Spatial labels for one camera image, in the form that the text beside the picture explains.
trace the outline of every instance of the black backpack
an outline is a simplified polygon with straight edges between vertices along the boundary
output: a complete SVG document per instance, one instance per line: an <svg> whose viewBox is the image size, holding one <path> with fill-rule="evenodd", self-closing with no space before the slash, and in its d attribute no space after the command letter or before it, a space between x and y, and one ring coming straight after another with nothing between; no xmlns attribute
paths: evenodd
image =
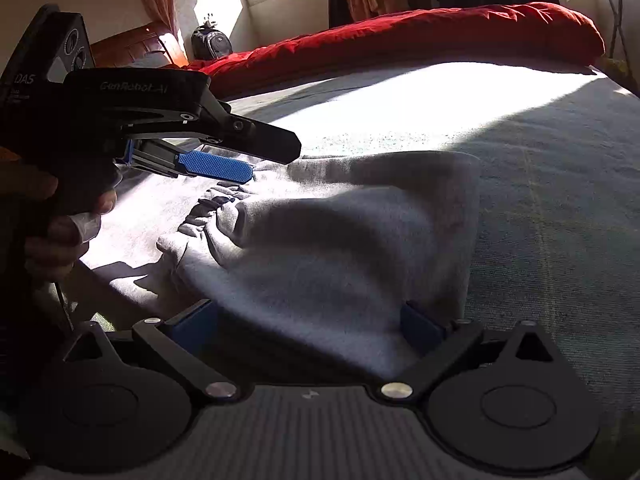
<svg viewBox="0 0 640 480"><path fill-rule="evenodd" d="M206 21L191 35L191 48L195 59L212 60L233 53L229 38L215 28L216 23Z"/></svg>

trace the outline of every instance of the wooden headboard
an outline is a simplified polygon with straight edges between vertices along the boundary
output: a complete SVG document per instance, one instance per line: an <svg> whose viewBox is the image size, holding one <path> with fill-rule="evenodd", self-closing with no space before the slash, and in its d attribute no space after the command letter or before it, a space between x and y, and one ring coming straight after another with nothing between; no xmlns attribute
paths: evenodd
<svg viewBox="0 0 640 480"><path fill-rule="evenodd" d="M167 65L182 67L189 63L175 36L162 22L132 28L91 46L95 65L102 68L126 66L155 50L164 53Z"/></svg>

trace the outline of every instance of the red comforter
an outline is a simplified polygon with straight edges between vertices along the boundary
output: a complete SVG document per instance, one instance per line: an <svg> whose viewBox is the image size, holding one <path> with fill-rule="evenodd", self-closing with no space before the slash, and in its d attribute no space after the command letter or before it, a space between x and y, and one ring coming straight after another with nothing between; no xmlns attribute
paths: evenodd
<svg viewBox="0 0 640 480"><path fill-rule="evenodd" d="M586 66L603 53L604 42L589 18L555 4L532 3L387 14L187 68L210 75L211 91L225 98L393 60L537 56Z"/></svg>

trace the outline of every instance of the metal screw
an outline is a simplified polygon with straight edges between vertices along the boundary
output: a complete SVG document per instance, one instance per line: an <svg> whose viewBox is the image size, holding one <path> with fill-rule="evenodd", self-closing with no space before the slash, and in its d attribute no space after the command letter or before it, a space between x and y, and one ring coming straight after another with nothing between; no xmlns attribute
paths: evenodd
<svg viewBox="0 0 640 480"><path fill-rule="evenodd" d="M209 397L213 397L214 399L228 399L236 394L238 388L235 384L225 383L222 381L219 383L209 384L205 388L205 391Z"/></svg>
<svg viewBox="0 0 640 480"><path fill-rule="evenodd" d="M413 392L414 389L404 383L387 383L380 388L380 393L389 399L406 399Z"/></svg>

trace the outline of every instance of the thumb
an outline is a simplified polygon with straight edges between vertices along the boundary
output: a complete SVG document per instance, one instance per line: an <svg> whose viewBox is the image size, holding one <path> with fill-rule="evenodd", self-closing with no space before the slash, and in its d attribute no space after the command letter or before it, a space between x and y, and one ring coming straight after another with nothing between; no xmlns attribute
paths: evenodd
<svg viewBox="0 0 640 480"><path fill-rule="evenodd" d="M56 192L58 180L35 166L21 162L0 162L0 196L18 194L44 200Z"/></svg>

